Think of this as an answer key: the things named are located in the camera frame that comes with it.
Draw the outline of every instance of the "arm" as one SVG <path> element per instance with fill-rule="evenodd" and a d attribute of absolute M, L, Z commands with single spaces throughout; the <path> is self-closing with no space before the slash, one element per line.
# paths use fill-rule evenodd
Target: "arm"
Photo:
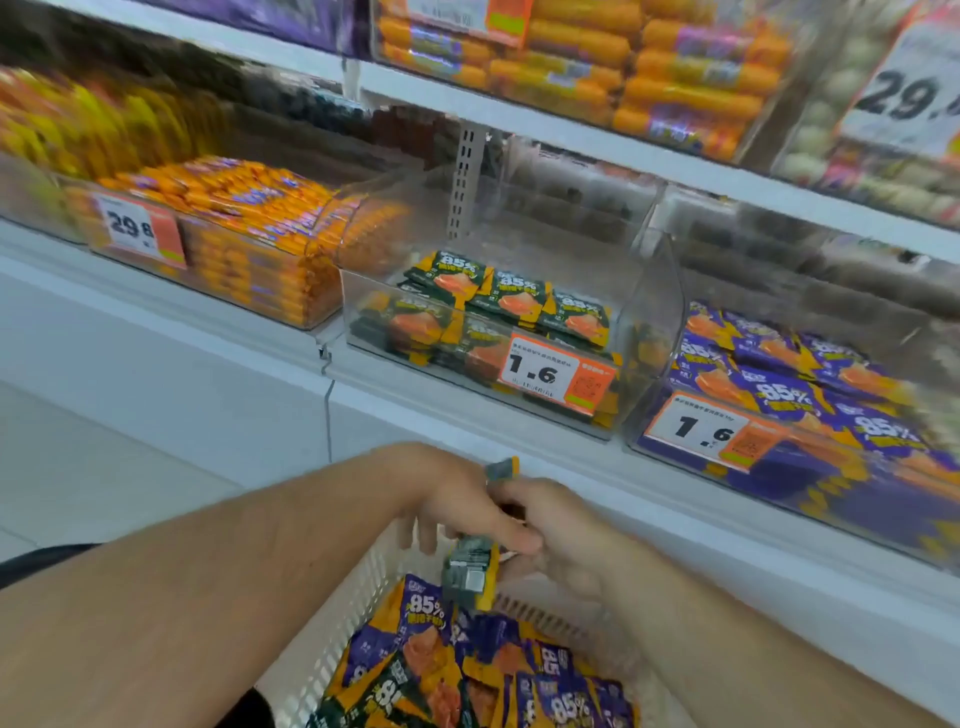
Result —
<path fill-rule="evenodd" d="M 531 552 L 482 468 L 374 450 L 100 546 L 0 592 L 5 725 L 211 728 L 401 513 Z"/>
<path fill-rule="evenodd" d="M 525 505 L 546 542 L 545 562 L 511 571 L 543 568 L 605 602 L 699 728 L 947 726 L 612 529 L 563 486 L 515 480 L 499 497 Z"/>

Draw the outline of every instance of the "dark green snack packet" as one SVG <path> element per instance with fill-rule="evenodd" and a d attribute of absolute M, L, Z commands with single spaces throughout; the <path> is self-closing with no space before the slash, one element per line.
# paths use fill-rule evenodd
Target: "dark green snack packet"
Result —
<path fill-rule="evenodd" d="M 510 271 L 494 270 L 470 305 L 503 318 L 534 324 L 540 317 L 552 285 L 545 280 L 531 280 Z"/>

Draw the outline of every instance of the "white plastic basket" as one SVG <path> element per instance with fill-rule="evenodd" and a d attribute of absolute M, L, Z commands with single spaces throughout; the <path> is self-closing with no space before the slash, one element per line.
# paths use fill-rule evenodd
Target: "white plastic basket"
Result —
<path fill-rule="evenodd" d="M 440 583 L 444 554 L 396 546 L 388 528 L 257 682 L 274 708 L 277 728 L 302 728 L 317 708 L 350 636 L 406 573 Z M 611 615 L 540 576 L 498 587 L 494 610 L 526 619 L 548 637 L 589 657 L 604 676 L 619 679 L 640 705 L 643 728 L 696 728 L 680 703 L 647 666 Z"/>

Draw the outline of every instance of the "price tag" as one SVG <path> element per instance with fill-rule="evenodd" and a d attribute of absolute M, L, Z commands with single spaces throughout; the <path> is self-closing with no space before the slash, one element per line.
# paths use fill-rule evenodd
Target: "price tag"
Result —
<path fill-rule="evenodd" d="M 407 0 L 407 13 L 515 48 L 523 44 L 533 0 Z"/>
<path fill-rule="evenodd" d="M 733 412 L 714 401 L 674 394 L 644 437 L 735 470 L 751 466 L 783 439 L 785 430 Z"/>
<path fill-rule="evenodd" d="M 105 193 L 93 195 L 114 247 L 186 268 L 176 218 L 164 209 Z"/>
<path fill-rule="evenodd" d="M 960 18 L 943 10 L 907 25 L 838 132 L 960 164 Z"/>
<path fill-rule="evenodd" d="M 610 389 L 616 368 L 570 349 L 560 349 L 515 333 L 500 371 L 504 384 L 592 415 Z"/>

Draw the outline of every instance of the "white shelf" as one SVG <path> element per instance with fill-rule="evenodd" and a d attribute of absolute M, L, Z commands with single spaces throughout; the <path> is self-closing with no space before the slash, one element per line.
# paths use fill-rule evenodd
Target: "white shelf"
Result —
<path fill-rule="evenodd" d="M 872 237 L 960 263 L 960 232 L 899 217 L 787 182 L 631 139 L 544 111 L 468 91 L 370 61 L 350 61 L 324 51 L 236 30 L 134 0 L 38 0 L 144 31 L 188 40 L 210 50 L 309 74 L 373 94 L 483 124 L 589 157 L 659 175 L 716 195 L 802 220 Z"/>
<path fill-rule="evenodd" d="M 334 84 L 344 81 L 344 60 L 334 53 L 166 11 L 134 0 L 37 0 L 140 31 L 185 40 L 228 56 L 299 71 Z"/>
<path fill-rule="evenodd" d="M 339 323 L 297 331 L 0 221 L 0 382 L 247 488 L 329 462 Z"/>
<path fill-rule="evenodd" d="M 960 722 L 960 579 L 637 454 L 621 439 L 595 440 L 344 338 L 330 351 L 334 461 L 404 440 L 481 462 L 519 455 L 524 474 L 565 483 L 824 650 Z"/>

